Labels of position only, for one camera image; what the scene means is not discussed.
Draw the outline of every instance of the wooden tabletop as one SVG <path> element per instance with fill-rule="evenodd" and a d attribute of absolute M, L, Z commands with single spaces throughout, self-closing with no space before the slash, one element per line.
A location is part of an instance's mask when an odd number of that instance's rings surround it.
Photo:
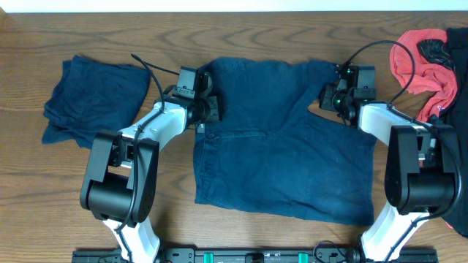
<path fill-rule="evenodd" d="M 0 14 L 0 261 L 70 262 L 81 248 L 115 248 L 116 239 L 79 193 L 89 150 L 74 141 L 41 144 L 48 120 L 43 105 L 75 54 L 106 63 L 135 63 L 130 53 L 178 71 L 220 56 L 297 63 L 311 58 L 342 63 L 363 45 L 397 40 L 417 28 L 468 26 L 466 12 L 283 12 Z M 375 64 L 379 99 L 401 87 L 389 70 L 389 45 L 369 48 L 355 63 Z M 163 85 L 175 76 L 158 72 Z M 396 105 L 415 115 L 431 94 L 403 95 Z M 152 83 L 137 118 L 158 97 Z M 332 118 L 313 104 L 310 110 Z M 168 242 L 200 248 L 313 247 L 321 240 L 356 244 L 365 227 L 303 221 L 196 205 L 193 131 L 159 154 L 155 232 Z M 374 158 L 375 215 L 385 204 L 387 148 Z M 441 262 L 468 262 L 468 240 L 442 219 L 424 224 L 408 242 L 435 247 Z"/>

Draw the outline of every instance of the black fabric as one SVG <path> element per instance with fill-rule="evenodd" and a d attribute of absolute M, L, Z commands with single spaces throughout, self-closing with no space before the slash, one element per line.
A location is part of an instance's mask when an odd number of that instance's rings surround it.
<path fill-rule="evenodd" d="M 425 39 L 418 44 L 419 54 L 429 63 L 439 64 L 444 68 L 453 70 L 452 58 L 445 43 L 440 39 Z"/>
<path fill-rule="evenodd" d="M 456 209 L 444 219 L 460 234 L 468 237 L 468 28 L 448 29 L 448 51 L 455 65 L 458 99 L 446 115 L 446 123 L 455 127 L 461 150 L 463 196 Z"/>
<path fill-rule="evenodd" d="M 91 148 L 102 129 L 132 125 L 145 99 L 149 73 L 130 65 L 109 65 L 75 56 L 63 62 L 63 75 L 44 105 L 49 125 L 42 143 L 74 139 Z"/>
<path fill-rule="evenodd" d="M 375 137 L 310 113 L 336 65 L 218 58 L 223 120 L 196 133 L 195 202 L 342 224 L 374 222 Z"/>

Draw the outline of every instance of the navy fabric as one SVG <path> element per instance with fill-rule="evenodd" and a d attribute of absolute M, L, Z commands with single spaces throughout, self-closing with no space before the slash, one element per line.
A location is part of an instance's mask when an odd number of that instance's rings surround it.
<path fill-rule="evenodd" d="M 371 225 L 375 137 L 310 113 L 336 65 L 218 58 L 205 66 L 223 120 L 196 133 L 195 202 Z"/>
<path fill-rule="evenodd" d="M 75 56 L 44 105 L 49 125 L 42 143 L 75 139 L 91 148 L 97 132 L 132 125 L 145 99 L 149 73 L 130 65 L 109 65 Z"/>

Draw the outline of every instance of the pink fabric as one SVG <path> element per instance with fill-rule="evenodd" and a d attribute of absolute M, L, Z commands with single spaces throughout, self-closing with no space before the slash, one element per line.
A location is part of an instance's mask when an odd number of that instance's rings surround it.
<path fill-rule="evenodd" d="M 443 66 L 430 64 L 419 54 L 416 44 L 424 39 L 441 39 L 447 42 L 447 34 L 440 29 L 410 30 L 398 39 L 398 42 L 408 47 L 416 63 L 415 77 L 407 91 L 413 94 L 436 92 L 416 116 L 419 121 L 427 121 L 434 114 L 439 116 L 440 110 L 448 107 L 457 93 L 455 73 Z M 404 87 L 411 76 L 411 59 L 406 51 L 397 45 L 390 51 L 390 70 L 401 87 Z"/>

